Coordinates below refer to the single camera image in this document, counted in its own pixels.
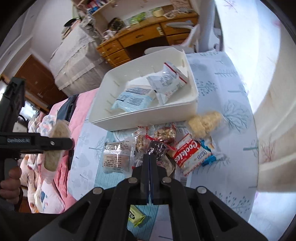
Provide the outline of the left hand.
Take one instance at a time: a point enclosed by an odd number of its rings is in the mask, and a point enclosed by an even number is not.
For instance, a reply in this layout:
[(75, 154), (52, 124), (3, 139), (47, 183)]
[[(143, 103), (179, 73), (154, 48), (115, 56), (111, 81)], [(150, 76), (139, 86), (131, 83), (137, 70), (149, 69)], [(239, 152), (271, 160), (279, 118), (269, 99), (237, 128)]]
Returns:
[(9, 171), (9, 177), (1, 181), (1, 197), (6, 201), (17, 204), (20, 199), (22, 170), (16, 166)]

